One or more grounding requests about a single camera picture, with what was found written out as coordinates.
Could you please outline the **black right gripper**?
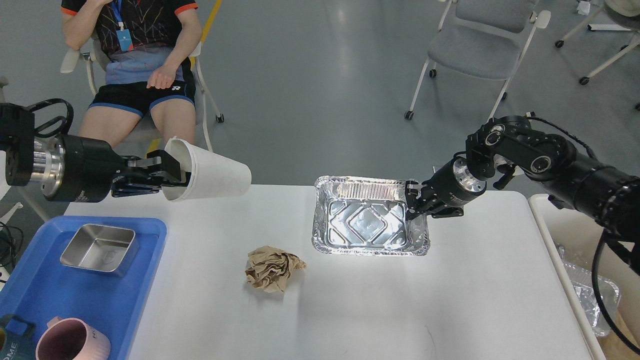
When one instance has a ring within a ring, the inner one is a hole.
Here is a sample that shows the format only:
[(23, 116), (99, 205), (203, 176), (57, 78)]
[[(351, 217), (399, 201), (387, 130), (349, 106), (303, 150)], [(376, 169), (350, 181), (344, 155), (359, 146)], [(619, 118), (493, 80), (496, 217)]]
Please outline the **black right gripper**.
[(411, 221), (426, 213), (434, 219), (464, 216), (464, 205), (486, 190), (486, 180), (471, 173), (466, 158), (455, 157), (422, 183), (405, 181), (405, 219)]

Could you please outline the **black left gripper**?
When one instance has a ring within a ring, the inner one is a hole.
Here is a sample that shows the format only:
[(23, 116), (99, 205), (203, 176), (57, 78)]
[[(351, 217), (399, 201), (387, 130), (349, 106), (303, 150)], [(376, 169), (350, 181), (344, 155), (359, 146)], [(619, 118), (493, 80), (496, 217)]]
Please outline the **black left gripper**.
[[(112, 185), (120, 171), (129, 183)], [(157, 194), (163, 186), (185, 187), (188, 172), (166, 150), (122, 157), (106, 141), (58, 134), (34, 140), (30, 180), (39, 183), (47, 201), (98, 203), (109, 193), (128, 198)]]

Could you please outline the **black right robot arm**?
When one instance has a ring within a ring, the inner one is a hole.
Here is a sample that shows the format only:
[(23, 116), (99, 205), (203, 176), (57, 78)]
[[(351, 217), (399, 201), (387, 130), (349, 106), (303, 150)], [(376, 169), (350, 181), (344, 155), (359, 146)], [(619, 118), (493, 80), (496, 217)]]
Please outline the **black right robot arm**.
[(592, 148), (580, 153), (579, 139), (565, 129), (559, 134), (534, 130), (531, 112), (490, 118), (467, 136), (465, 150), (454, 154), (434, 175), (421, 183), (405, 183), (405, 219), (421, 215), (435, 219), (459, 217), (464, 205), (486, 192), (487, 180), (502, 177), (493, 187), (502, 190), (517, 169), (546, 189), (548, 200), (558, 209), (576, 210), (603, 228), (591, 266), (596, 302), (606, 323), (634, 353), (631, 340), (615, 325), (606, 310), (597, 284), (605, 246), (639, 273), (639, 178), (599, 162)]

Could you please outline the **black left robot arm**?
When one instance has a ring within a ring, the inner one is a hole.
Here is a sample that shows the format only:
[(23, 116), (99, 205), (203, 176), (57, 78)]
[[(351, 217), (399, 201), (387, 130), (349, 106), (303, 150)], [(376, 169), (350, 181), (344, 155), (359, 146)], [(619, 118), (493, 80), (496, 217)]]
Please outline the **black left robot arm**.
[(98, 203), (108, 195), (126, 198), (189, 185), (192, 173), (167, 151), (119, 155), (106, 141), (70, 135), (73, 116), (61, 98), (28, 106), (2, 103), (0, 148), (9, 186), (36, 182), (50, 202)]

